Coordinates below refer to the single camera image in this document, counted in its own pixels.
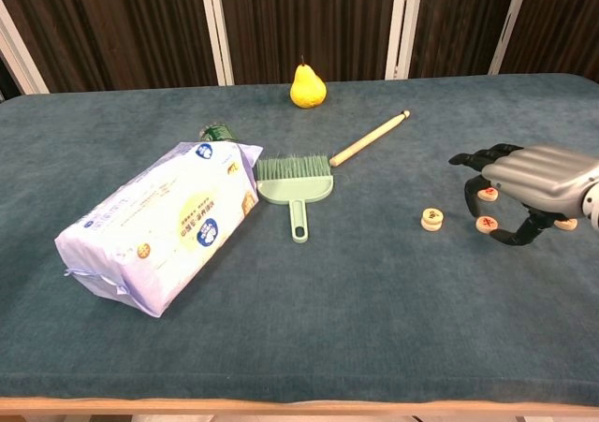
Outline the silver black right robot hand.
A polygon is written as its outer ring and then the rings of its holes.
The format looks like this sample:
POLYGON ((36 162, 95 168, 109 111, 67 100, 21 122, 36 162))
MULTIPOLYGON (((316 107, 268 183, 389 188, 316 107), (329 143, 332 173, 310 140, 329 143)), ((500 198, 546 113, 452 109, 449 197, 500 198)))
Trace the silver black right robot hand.
POLYGON ((477 193, 490 187, 528 210, 517 231, 490 231, 502 244, 528 245, 557 221, 586 218, 593 229, 598 228, 596 156, 552 146, 500 143, 475 153, 455 154, 448 163, 478 172, 464 184, 464 198, 473 217, 481 216, 477 193))

